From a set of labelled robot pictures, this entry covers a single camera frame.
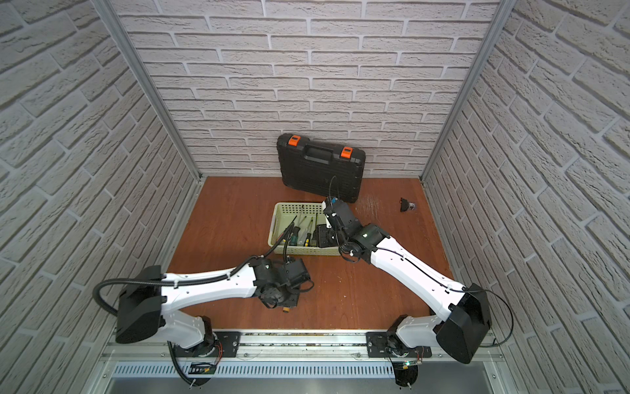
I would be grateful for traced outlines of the green black Phillips screwdriver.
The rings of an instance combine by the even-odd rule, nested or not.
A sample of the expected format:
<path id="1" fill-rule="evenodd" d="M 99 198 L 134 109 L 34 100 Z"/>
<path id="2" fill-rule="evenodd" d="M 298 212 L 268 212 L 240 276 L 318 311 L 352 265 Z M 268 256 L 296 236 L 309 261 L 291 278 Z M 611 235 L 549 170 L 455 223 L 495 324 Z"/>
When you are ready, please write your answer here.
<path id="1" fill-rule="evenodd" d="M 300 227 L 296 223 L 297 217 L 294 217 L 290 223 L 290 229 L 287 238 L 288 246 L 296 246 L 298 243 L 298 235 L 300 233 Z"/>

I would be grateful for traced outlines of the black yellow flathead screwdriver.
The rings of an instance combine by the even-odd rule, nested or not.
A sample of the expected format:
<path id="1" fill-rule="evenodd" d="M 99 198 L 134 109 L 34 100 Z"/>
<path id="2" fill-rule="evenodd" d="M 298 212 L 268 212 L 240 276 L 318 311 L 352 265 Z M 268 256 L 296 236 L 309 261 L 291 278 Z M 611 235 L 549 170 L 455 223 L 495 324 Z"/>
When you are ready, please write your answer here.
<path id="1" fill-rule="evenodd" d="M 313 234 L 313 227 L 314 227 L 314 218 L 310 218 L 308 226 L 306 227 L 306 236 L 303 242 L 303 247 L 309 247 L 311 243 L 312 234 Z"/>

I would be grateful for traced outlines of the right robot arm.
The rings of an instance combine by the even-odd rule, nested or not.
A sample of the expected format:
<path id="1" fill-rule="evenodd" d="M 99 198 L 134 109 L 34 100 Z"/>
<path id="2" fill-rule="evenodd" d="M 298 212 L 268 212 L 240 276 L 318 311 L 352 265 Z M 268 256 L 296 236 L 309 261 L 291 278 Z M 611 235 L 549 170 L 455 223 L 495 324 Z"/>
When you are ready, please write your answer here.
<path id="1" fill-rule="evenodd" d="M 480 348 L 507 343 L 515 331 L 515 314 L 510 304 L 490 289 L 476 283 L 468 286 L 440 274 L 407 251 L 397 239 L 370 224 L 363 228 L 318 226 L 318 244 L 328 241 L 350 261 L 363 260 L 390 274 L 417 295 L 432 311 L 425 317 L 401 315 L 386 334 L 385 353 L 405 357 L 439 346 L 455 361 L 468 364 Z M 509 312 L 510 331 L 501 341 L 484 344 L 492 328 L 488 296 L 495 296 Z"/>

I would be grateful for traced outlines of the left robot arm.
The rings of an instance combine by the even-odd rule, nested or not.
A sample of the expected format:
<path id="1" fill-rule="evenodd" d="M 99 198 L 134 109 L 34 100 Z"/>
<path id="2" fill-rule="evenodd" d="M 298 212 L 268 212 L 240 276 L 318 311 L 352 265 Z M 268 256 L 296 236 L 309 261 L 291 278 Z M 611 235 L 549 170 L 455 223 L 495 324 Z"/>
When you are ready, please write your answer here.
<path id="1" fill-rule="evenodd" d="M 269 310 L 289 310 L 314 282 L 302 259 L 283 254 L 252 255 L 232 269 L 199 274 L 166 274 L 158 265 L 134 278 L 114 278 L 92 291 L 96 304 L 116 317 L 116 342 L 165 341 L 191 356 L 218 347 L 211 320 L 185 308 L 216 300 L 256 298 Z"/>

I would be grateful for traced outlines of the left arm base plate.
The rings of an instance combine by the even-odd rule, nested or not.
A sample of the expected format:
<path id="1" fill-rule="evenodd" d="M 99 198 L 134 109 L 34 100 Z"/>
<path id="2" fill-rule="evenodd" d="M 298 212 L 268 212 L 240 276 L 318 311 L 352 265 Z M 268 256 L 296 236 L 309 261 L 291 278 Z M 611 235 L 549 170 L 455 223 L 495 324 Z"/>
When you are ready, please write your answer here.
<path id="1" fill-rule="evenodd" d="M 202 342 L 191 349 L 185 350 L 175 346 L 176 357 L 213 358 L 217 359 L 221 351 L 223 358 L 236 358 L 241 342 L 241 332 L 214 331 L 213 343 Z"/>

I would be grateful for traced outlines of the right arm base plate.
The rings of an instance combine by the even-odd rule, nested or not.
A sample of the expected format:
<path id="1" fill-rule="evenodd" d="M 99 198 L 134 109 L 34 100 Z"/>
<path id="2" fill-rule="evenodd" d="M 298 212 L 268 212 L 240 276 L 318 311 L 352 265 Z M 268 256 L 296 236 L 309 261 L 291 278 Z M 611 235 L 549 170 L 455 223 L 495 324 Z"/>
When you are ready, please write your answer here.
<path id="1" fill-rule="evenodd" d="M 367 332 L 367 354 L 369 358 L 416 358 L 432 357 L 430 346 L 408 347 L 393 333 Z"/>

